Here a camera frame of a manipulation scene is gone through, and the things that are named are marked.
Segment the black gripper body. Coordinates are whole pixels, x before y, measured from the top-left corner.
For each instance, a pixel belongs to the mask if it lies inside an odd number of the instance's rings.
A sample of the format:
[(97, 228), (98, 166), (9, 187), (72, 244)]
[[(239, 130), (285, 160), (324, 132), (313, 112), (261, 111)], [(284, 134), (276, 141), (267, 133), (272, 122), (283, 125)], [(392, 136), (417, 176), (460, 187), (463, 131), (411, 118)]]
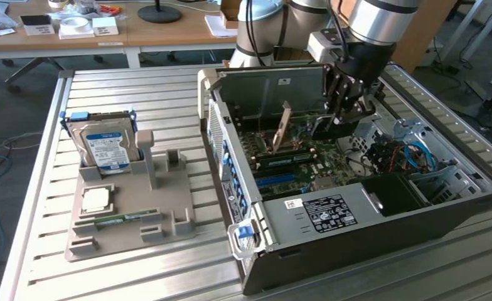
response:
[(375, 45), (367, 42), (347, 44), (347, 59), (341, 62), (343, 43), (333, 43), (337, 56), (336, 68), (340, 74), (352, 77), (356, 82), (363, 82), (364, 92), (369, 91), (373, 81), (377, 79), (396, 49), (396, 43), (391, 45)]

